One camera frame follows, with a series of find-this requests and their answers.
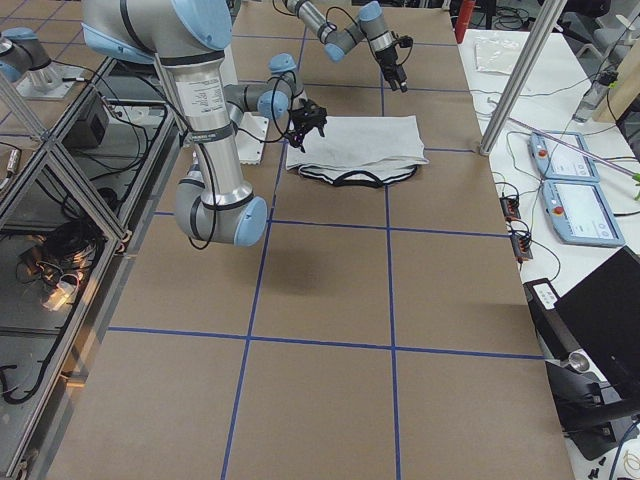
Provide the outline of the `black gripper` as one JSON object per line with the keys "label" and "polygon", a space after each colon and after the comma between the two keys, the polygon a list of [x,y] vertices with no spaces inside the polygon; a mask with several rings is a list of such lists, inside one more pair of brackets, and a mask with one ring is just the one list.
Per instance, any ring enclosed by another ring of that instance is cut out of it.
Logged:
{"label": "black gripper", "polygon": [[294,129],[288,131],[288,143],[291,147],[305,152],[305,131],[316,128],[320,137],[325,138],[327,110],[311,99],[301,99],[300,102],[301,106],[291,113]]}
{"label": "black gripper", "polygon": [[376,50],[374,54],[381,72],[387,75],[387,82],[391,90],[396,91],[400,88],[401,92],[407,92],[407,76],[402,66],[398,63],[396,46],[391,45],[381,50]]}

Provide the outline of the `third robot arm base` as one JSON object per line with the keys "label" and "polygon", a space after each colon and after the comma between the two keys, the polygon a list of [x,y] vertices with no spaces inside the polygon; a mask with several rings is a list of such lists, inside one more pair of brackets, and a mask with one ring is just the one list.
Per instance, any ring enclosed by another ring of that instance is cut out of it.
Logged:
{"label": "third robot arm base", "polygon": [[1,74],[25,99],[60,100],[71,85],[63,81],[58,68],[35,32],[14,27],[1,32]]}

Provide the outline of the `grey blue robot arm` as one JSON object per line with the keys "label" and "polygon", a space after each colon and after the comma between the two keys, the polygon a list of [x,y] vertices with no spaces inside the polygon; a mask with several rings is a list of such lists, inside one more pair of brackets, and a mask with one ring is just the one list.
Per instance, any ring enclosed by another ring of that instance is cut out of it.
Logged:
{"label": "grey blue robot arm", "polygon": [[272,66],[267,85],[227,85],[221,75],[232,21],[224,1],[85,1],[86,44],[109,57],[155,64],[190,135],[195,162],[180,181],[175,217],[193,242],[257,243],[267,223],[266,201],[242,173],[236,133],[244,113],[288,115],[283,133],[294,147],[322,130],[326,110],[306,97],[296,64]]}
{"label": "grey blue robot arm", "polygon": [[340,7],[329,7],[322,13],[311,1],[272,1],[280,14],[301,20],[324,46],[328,58],[338,63],[357,45],[365,42],[376,61],[383,79],[392,91],[408,91],[404,61],[399,60],[398,48],[413,48],[413,38],[398,35],[387,25],[378,1],[370,1],[360,8],[356,16],[344,11],[349,24],[340,28],[329,20],[329,12]]}

